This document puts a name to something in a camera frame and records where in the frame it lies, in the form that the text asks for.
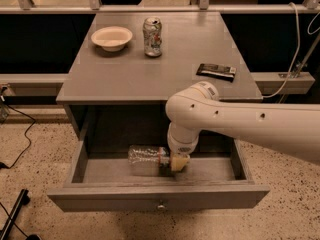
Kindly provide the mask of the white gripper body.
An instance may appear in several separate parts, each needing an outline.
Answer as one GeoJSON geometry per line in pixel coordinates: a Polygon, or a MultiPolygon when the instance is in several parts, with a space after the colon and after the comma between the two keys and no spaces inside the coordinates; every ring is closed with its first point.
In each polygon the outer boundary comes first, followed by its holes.
{"type": "Polygon", "coordinates": [[[199,130],[170,123],[167,132],[168,146],[175,154],[191,154],[198,144],[199,133],[199,130]]]}

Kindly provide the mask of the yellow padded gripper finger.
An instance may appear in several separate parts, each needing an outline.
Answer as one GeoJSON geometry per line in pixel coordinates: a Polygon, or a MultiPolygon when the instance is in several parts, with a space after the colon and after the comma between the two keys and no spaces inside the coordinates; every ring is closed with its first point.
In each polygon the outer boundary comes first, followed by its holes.
{"type": "Polygon", "coordinates": [[[189,161],[189,155],[172,154],[170,156],[170,168],[173,172],[180,172],[189,161]]]}

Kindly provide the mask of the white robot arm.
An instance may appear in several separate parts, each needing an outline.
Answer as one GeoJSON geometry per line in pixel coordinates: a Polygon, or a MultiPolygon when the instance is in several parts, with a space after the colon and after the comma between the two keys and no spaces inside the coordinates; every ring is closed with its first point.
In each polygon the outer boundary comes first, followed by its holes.
{"type": "Polygon", "coordinates": [[[167,133],[174,154],[194,152],[201,131],[216,132],[301,160],[320,163],[320,105],[230,103],[207,81],[172,95],[167,133]]]}

